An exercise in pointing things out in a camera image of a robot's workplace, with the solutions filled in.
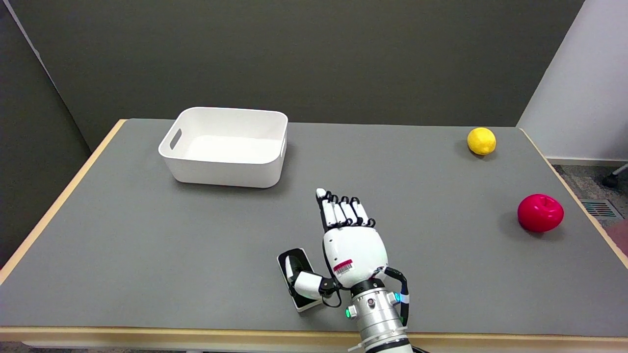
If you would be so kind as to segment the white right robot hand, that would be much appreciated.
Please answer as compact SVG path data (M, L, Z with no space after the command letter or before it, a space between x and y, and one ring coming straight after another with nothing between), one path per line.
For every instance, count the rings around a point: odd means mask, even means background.
M357 197L339 197L323 188L316 190L324 235L323 254L329 277L306 270L295 255L287 255L285 271L290 295L308 300L328 299L377 277L388 266L388 254L375 219L369 217Z

